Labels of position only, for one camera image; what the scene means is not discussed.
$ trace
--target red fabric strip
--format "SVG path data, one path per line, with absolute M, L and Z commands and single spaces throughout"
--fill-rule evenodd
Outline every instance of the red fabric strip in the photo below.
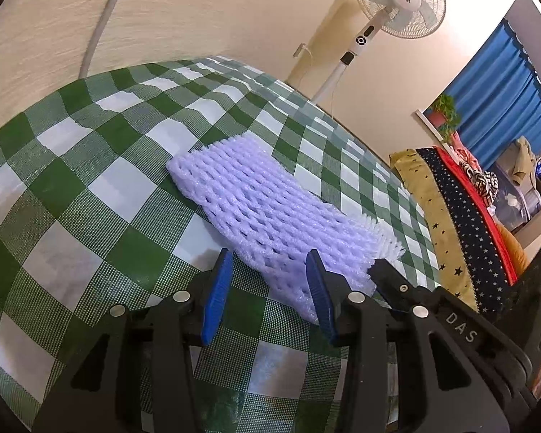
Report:
M 483 199 L 481 198 L 469 178 L 463 172 L 463 170 L 449 156 L 449 153 L 447 153 L 442 148 L 439 148 L 438 146 L 435 146 L 435 149 L 437 150 L 439 157 L 443 161 L 443 164 L 445 164 L 446 168 L 451 173 L 453 173 L 453 175 L 457 177 L 457 179 L 459 179 L 459 182 L 463 185 L 463 187 L 473 200 L 473 203 L 479 209 L 481 215 L 483 216 L 483 221 L 485 222 L 487 229 L 493 237 L 493 242 L 495 243 L 495 247 L 499 252 L 499 257 L 501 257 L 501 262 L 503 263 L 503 268 L 507 275 L 509 285 L 513 285 L 517 281 L 517 273 L 515 273 L 515 269 L 513 268 L 513 264 L 511 263 L 511 257 L 509 257 L 509 253 L 507 252 L 505 243 L 503 243 L 503 238 L 501 237 L 501 234 L 497 229 L 497 225 L 495 225 L 495 221 L 493 221 L 493 218 L 491 217 L 491 215 L 489 215 L 489 211 L 483 203 Z

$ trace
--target blue gripper pad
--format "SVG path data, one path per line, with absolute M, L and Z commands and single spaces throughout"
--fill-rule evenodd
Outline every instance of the blue gripper pad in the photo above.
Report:
M 223 249 L 212 272 L 216 274 L 213 275 L 215 282 L 204 306 L 204 320 L 201 332 L 203 345 L 212 342 L 219 328 L 220 319 L 223 316 L 226 295 L 228 295 L 232 280 L 232 252 Z
M 306 258 L 307 283 L 309 283 L 310 294 L 313 297 L 313 304 L 317 312 L 318 325 L 322 333 L 334 343 L 338 337 L 335 327 L 335 308 L 326 289 L 323 274 L 326 272 L 321 257 L 316 249 L 311 250 Z

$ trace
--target potted plant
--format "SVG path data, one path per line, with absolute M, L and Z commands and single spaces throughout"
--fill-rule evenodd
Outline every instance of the potted plant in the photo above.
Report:
M 457 130 L 461 123 L 461 116 L 457 114 L 453 96 L 442 93 L 431 104 L 431 112 L 428 120 L 431 122 L 443 138 L 450 143 L 450 136 Z

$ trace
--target black fabric with white stars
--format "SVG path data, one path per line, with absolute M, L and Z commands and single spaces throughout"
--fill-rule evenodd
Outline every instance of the black fabric with white stars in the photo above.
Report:
M 434 148 L 418 149 L 417 153 L 433 173 L 454 223 L 463 255 L 475 289 L 479 313 L 493 320 L 503 303 L 509 284 L 501 257 L 483 216 L 456 176 L 445 166 Z M 462 273 L 454 268 L 453 274 Z

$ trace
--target orange pillow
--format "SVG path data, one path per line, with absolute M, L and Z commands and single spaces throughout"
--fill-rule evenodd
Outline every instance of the orange pillow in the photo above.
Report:
M 505 226 L 497 221 L 495 221 L 495 224 L 497 225 L 497 229 L 499 229 L 499 233 L 503 238 L 503 242 L 505 243 L 509 257 L 511 257 L 511 263 L 513 264 L 515 273 L 517 273 L 517 276 L 521 276 L 529 265 L 527 255 L 521 247 L 521 244 L 519 244 L 519 241 L 507 228 L 505 228 Z

